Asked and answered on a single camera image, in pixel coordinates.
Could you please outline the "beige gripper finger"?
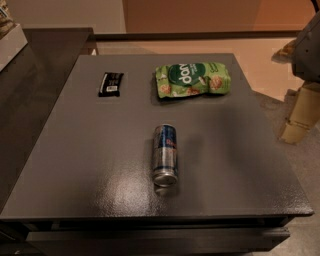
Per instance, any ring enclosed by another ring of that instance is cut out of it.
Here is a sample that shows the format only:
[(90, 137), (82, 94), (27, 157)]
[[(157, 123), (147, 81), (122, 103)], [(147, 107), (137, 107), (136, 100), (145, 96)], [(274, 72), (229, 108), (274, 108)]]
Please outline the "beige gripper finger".
[(295, 95), (290, 115), (280, 133), (288, 144), (298, 144), (320, 120), (320, 83), (304, 82)]

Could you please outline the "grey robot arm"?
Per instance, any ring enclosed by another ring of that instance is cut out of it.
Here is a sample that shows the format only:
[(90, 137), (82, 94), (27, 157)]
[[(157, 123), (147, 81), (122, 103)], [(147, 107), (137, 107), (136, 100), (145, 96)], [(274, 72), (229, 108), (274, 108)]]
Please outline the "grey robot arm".
[(280, 134), (284, 142), (297, 144), (320, 120), (320, 11), (272, 60), (290, 63), (293, 75), (304, 81)]

